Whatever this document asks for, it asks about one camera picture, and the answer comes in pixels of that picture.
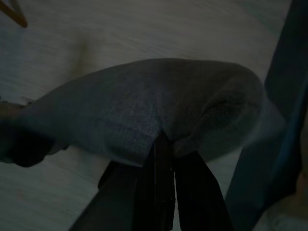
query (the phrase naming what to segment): wooden stick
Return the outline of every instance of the wooden stick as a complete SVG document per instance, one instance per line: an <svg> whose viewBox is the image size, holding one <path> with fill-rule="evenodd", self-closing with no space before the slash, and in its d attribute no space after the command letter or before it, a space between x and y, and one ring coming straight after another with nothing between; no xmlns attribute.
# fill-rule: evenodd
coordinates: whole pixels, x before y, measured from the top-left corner
<svg viewBox="0 0 308 231"><path fill-rule="evenodd" d="M0 0L0 11L3 11L7 16L9 16L12 20L14 20L20 26L24 28L28 26L28 22L26 21L23 15L17 14L15 11L13 11L11 8L5 5L1 0Z"/></svg>

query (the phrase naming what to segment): floor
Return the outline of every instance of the floor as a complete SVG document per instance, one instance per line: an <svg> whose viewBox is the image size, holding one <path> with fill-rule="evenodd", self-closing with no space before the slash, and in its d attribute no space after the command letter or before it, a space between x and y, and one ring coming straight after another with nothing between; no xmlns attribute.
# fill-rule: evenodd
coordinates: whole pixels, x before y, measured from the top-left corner
<svg viewBox="0 0 308 231"><path fill-rule="evenodd" d="M27 29L0 12L0 95L25 104L83 74L161 57L240 63L264 81L289 4L20 0ZM209 163L224 195L239 153ZM107 164L77 148L29 169L0 164L0 229L68 230L96 193Z"/></svg>

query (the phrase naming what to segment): fabric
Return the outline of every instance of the fabric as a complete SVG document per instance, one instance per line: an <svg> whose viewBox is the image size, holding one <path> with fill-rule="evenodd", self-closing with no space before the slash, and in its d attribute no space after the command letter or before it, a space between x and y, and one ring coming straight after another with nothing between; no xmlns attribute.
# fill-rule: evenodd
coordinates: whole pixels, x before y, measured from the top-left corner
<svg viewBox="0 0 308 231"><path fill-rule="evenodd" d="M208 161L245 140L263 101L262 84L240 65L154 59L64 84L24 109L18 124L132 165L163 131L176 156L200 149Z"/></svg>
<svg viewBox="0 0 308 231"><path fill-rule="evenodd" d="M254 231L303 231L308 230L308 111L300 134L302 172L296 182L296 192L266 210Z"/></svg>
<svg viewBox="0 0 308 231"><path fill-rule="evenodd" d="M294 193L301 171L299 133L308 99L308 1L293 0L265 81L286 129L245 148L226 204L237 231L252 230L262 212Z"/></svg>

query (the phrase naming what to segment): white floor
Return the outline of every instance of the white floor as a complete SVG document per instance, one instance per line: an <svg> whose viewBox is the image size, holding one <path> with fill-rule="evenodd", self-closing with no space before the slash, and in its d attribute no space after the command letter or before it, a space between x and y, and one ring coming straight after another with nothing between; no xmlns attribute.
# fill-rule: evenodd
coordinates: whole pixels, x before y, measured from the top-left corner
<svg viewBox="0 0 308 231"><path fill-rule="evenodd" d="M0 95L26 103L83 74L146 58L240 63L264 80L290 0L19 0L0 12ZM224 195L239 151L210 163ZM67 230L108 161L75 148L29 169L0 164L0 230Z"/></svg>

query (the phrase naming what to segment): chair leg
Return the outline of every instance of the chair leg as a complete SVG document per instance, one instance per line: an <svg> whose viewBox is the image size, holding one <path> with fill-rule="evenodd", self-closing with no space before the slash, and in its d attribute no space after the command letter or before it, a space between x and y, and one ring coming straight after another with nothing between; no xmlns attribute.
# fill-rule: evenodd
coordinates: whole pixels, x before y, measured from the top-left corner
<svg viewBox="0 0 308 231"><path fill-rule="evenodd" d="M28 22L26 21L23 15L17 14L15 11L13 11L11 8L5 5L1 0L0 0L0 11L3 11L7 16L9 16L12 20L14 20L20 26L24 28L28 26Z"/></svg>

